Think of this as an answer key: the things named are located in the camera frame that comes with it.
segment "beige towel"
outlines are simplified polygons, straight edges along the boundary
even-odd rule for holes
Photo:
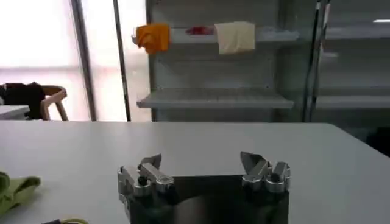
[[[255,49],[255,25],[248,22],[215,24],[219,53],[234,54]]]

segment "orange cloth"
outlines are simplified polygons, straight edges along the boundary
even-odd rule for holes
[[[150,24],[137,27],[136,42],[149,54],[167,51],[169,47],[169,26],[167,24]]]

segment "white table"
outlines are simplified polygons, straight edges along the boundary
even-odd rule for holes
[[[0,120],[24,120],[24,114],[29,111],[27,105],[0,105]]]
[[[390,159],[332,125],[42,121],[0,122],[0,170],[43,180],[0,222],[125,224],[119,166],[161,153],[170,175],[241,174],[241,150],[291,166],[289,223],[388,223]]]

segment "metal pole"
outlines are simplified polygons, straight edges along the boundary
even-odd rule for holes
[[[85,23],[83,9],[80,0],[71,0],[74,28],[76,30],[77,45],[79,47],[82,74],[85,91],[87,94],[88,108],[92,121],[96,121],[96,110],[93,98],[93,87],[91,78],[90,55],[88,51],[87,35],[85,33]]]
[[[126,108],[126,119],[127,121],[131,121],[129,95],[127,93],[126,68],[124,63],[124,51],[123,51],[123,43],[122,43],[121,20],[119,18],[118,0],[113,0],[113,4],[114,4],[114,14],[115,14],[116,38],[118,39],[119,63],[121,66],[124,105]]]

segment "red object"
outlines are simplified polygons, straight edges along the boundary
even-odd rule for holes
[[[214,27],[194,26],[189,28],[186,33],[188,35],[212,35],[214,34]]]

